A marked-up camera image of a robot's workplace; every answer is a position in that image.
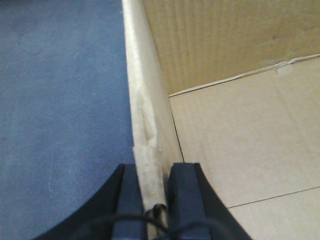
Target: gray carpet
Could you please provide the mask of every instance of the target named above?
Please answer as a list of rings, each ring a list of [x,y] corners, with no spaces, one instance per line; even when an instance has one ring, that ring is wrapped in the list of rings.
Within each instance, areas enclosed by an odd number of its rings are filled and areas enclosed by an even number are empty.
[[[121,0],[0,1],[0,239],[27,240],[133,163]]]

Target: floor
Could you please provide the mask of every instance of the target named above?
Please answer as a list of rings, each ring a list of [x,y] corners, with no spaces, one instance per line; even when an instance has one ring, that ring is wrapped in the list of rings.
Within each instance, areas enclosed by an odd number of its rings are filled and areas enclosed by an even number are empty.
[[[199,162],[257,240],[320,238],[320,58],[170,97]]]
[[[121,0],[0,1],[0,239],[26,240],[134,163]]]

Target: corrugated cardboard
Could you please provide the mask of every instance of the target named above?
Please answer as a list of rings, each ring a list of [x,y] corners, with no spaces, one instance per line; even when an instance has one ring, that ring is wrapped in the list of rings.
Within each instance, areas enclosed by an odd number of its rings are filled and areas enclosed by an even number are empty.
[[[186,162],[227,207],[320,186],[320,58],[170,98]]]
[[[143,0],[169,94],[320,53],[318,0]]]
[[[146,210],[165,203],[184,158],[254,238],[320,238],[320,2],[123,0],[123,10]]]
[[[320,188],[230,209],[256,240],[317,240]]]
[[[164,181],[182,156],[168,93],[140,0],[123,0],[134,156],[145,210],[166,204]]]

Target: cardboard flap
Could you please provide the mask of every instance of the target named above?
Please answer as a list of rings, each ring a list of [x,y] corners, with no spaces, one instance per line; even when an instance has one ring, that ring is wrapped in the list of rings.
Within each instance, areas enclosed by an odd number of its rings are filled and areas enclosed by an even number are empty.
[[[140,0],[123,0],[134,156],[145,210],[166,204],[167,176],[181,150],[168,93]]]
[[[320,53],[318,0],[143,0],[168,93]]]

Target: black cable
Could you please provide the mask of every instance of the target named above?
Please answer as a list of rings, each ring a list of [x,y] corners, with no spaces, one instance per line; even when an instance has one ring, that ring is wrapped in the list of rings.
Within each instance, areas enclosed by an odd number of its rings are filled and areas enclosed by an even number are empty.
[[[221,222],[215,219],[207,219],[207,220],[200,220],[188,223],[185,226],[178,227],[177,229],[171,230],[162,236],[156,237],[153,240],[166,240],[176,237],[186,231],[190,231],[192,229],[197,228],[209,228],[211,230],[218,231],[224,240],[236,240],[235,236],[232,234],[230,230],[228,230]]]
[[[119,215],[104,215],[84,223],[69,240],[80,240],[92,234],[95,227],[105,227],[105,224],[114,224],[121,221],[140,221],[154,225],[156,228],[162,230],[164,233],[168,229],[154,218],[145,216],[143,214],[119,214]]]

